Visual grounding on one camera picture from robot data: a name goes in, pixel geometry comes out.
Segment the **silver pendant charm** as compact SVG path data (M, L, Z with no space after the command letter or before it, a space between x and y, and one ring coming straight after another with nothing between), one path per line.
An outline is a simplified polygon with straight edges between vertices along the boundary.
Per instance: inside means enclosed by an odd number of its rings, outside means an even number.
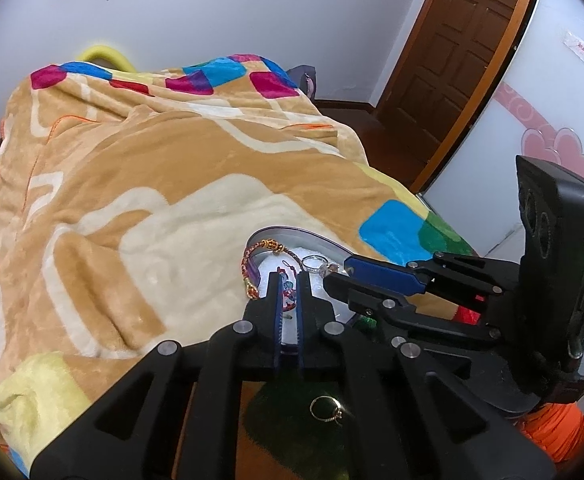
M328 262L328 263L324 263L319 270L320 275L325 278L327 275L332 274L332 273L338 273L338 274L343 274L346 275L347 272L338 264L334 263L334 262Z

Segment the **white wardrobe sliding door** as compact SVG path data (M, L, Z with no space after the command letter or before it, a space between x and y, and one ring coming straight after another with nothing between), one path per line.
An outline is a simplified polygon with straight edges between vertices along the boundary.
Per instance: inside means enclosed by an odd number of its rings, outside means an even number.
M584 0L537 0L508 70L424 200L479 255L520 232L515 159L555 162L584 177Z

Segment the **colourful plush blanket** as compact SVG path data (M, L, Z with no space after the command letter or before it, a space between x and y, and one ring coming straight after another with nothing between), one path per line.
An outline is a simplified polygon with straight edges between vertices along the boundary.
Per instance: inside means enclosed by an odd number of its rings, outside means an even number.
M241 315L260 229L399 264L470 253L257 55L49 65L13 91L1 135L0 445L22 470L155 344Z

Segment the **purple heart-shaped tin box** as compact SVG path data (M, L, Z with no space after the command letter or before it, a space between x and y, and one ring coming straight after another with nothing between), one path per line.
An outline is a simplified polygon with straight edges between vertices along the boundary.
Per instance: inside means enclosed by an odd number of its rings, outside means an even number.
M343 324L351 322L355 316L342 301L331 298L323 288L320 267L334 262L344 270L344 261L351 256L350 250L333 240L293 226L269 226L256 231L247 241L241 260L241 273L246 295L251 299L266 295L269 275L277 272L278 266L286 261L297 271L309 275L313 296L327 300L335 315L335 320ZM298 306L301 303L296 278L297 305L293 318L285 320L282 313L281 342L286 348L293 348L298 341Z

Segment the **white label sticker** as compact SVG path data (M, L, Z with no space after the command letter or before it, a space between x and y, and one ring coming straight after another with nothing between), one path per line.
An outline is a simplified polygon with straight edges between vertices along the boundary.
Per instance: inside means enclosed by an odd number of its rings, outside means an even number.
M584 63L584 40L575 36L568 30L565 34L563 44Z

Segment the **orange garment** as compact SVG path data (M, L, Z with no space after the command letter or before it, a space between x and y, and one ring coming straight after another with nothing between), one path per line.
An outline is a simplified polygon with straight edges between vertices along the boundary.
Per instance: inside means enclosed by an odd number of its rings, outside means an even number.
M515 426L556 464L574 458L584 445L584 412L577 403L544 404Z

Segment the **jewelry cluster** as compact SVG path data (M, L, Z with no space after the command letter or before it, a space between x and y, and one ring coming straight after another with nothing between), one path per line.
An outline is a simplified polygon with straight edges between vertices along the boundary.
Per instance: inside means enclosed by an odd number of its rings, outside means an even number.
M293 311L297 305L296 278L297 271L293 266L289 266L283 261L283 266L277 267L277 272L281 276L282 282L282 313L285 320L293 318Z

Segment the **grey backpack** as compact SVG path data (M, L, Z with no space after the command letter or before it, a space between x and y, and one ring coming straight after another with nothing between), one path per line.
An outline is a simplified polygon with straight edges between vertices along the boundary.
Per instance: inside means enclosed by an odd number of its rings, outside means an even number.
M301 89L301 92L312 101L316 99L317 73L316 67L311 65L298 65L286 71L287 76Z

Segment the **brown wooden door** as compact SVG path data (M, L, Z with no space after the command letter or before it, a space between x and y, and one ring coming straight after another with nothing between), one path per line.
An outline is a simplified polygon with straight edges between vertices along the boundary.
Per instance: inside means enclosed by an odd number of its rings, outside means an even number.
M424 190L466 133L522 26L530 0L425 0L377 104L414 157Z

